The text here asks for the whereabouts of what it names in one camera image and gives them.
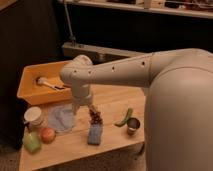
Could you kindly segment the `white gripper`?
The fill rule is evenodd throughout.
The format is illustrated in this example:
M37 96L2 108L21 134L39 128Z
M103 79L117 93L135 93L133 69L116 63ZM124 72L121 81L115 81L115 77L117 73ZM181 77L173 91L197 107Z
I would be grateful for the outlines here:
M85 97L73 97L72 98L72 110L74 114L77 114L77 111L81 106L90 106L93 103L93 94L90 93Z

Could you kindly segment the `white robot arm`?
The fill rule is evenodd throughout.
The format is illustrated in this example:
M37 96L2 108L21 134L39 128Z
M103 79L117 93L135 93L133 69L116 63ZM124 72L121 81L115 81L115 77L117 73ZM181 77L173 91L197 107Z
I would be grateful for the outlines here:
M148 89L144 114L148 171L213 171L213 53L179 49L94 65L79 55L60 71L76 104L92 84Z

